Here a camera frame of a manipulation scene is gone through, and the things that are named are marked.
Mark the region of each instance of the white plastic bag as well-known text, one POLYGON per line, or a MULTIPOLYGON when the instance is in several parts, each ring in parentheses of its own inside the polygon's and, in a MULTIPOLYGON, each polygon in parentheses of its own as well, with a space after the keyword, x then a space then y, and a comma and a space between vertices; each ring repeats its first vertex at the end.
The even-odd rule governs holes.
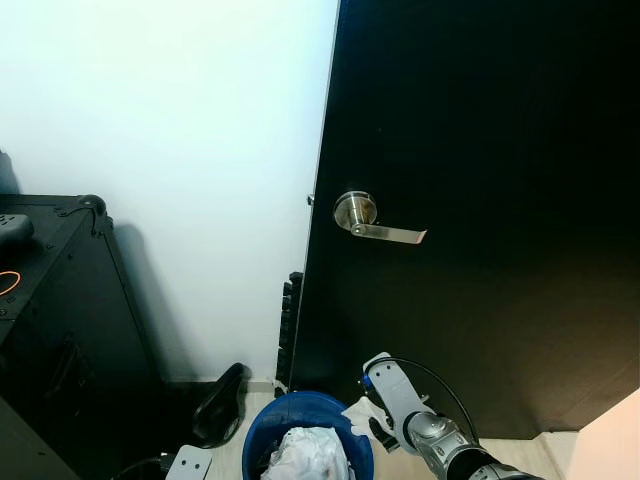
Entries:
POLYGON ((289 430, 278 451, 271 454, 269 468, 262 480, 350 480, 342 442, 333 428, 289 430))

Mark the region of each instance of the white wall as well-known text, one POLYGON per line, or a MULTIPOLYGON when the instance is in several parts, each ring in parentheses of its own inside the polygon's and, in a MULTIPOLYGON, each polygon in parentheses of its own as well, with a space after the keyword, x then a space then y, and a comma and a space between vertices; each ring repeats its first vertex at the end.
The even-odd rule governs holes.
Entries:
POLYGON ((103 197, 172 378, 272 377, 337 0, 5 0, 0 150, 103 197))

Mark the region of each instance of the black cable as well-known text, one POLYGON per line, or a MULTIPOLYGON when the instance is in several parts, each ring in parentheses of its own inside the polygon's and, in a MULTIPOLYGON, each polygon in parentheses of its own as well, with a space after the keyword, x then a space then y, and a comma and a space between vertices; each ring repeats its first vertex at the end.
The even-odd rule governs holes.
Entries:
POLYGON ((427 368, 424 365, 419 364, 418 362, 414 362, 413 360, 408 360, 406 358, 401 358, 401 357, 376 358, 375 360, 372 360, 371 362, 369 362, 369 365, 367 365, 367 368, 364 369, 364 374, 369 375, 369 371, 373 366, 378 365, 380 363, 385 363, 385 362, 405 363, 407 365, 411 365, 413 367, 419 368, 423 372, 426 372, 429 375, 431 375, 433 378, 435 378, 438 381, 438 383, 444 387, 447 393, 451 395, 451 398, 453 398, 455 402, 458 404, 458 408, 460 408, 460 411, 462 412, 462 415, 464 415, 464 419, 467 422, 467 425, 469 425, 469 430, 471 431, 471 437, 473 437, 473 440, 477 444, 480 444, 480 440, 478 439, 478 432, 476 430, 475 425, 473 424, 473 421, 471 420, 471 416, 469 415, 469 412, 467 412, 467 409, 464 407, 462 400, 458 398, 458 396, 451 389, 449 384, 445 382, 440 375, 438 375, 436 372, 434 372, 430 368, 427 368))
POLYGON ((115 477, 112 477, 111 480, 120 480, 127 473, 130 473, 133 470, 136 470, 140 467, 144 467, 145 465, 152 465, 152 464, 159 464, 159 463, 160 463, 160 457, 145 458, 144 460, 140 460, 136 463, 132 463, 124 470, 121 470, 120 473, 118 473, 115 477))

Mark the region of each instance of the silver door handle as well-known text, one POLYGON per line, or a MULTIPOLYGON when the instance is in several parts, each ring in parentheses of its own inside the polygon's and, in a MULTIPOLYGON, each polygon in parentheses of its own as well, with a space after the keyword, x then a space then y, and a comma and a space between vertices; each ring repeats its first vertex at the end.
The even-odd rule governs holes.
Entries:
POLYGON ((376 202, 367 192, 347 192, 338 198, 333 209, 333 218, 336 223, 356 237, 417 245, 422 242, 424 234, 427 233, 426 230, 416 232, 373 225, 377 215, 376 202))

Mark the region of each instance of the tiled floor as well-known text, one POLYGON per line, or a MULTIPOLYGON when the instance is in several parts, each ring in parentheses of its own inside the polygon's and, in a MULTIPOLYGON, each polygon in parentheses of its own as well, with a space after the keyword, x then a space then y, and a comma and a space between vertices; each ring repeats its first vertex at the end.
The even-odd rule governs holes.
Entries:
MULTIPOLYGON (((273 393, 249 393, 246 397, 246 416, 231 441, 212 451, 213 461, 207 480, 241 480, 242 447, 249 427, 258 413, 273 400, 273 393)), ((545 480, 563 480, 558 462, 550 455, 551 442, 545 435, 534 440, 482 440, 482 445, 500 461, 545 480)), ((420 457, 398 449, 388 454, 377 442, 373 442, 375 479, 435 479, 420 457)))

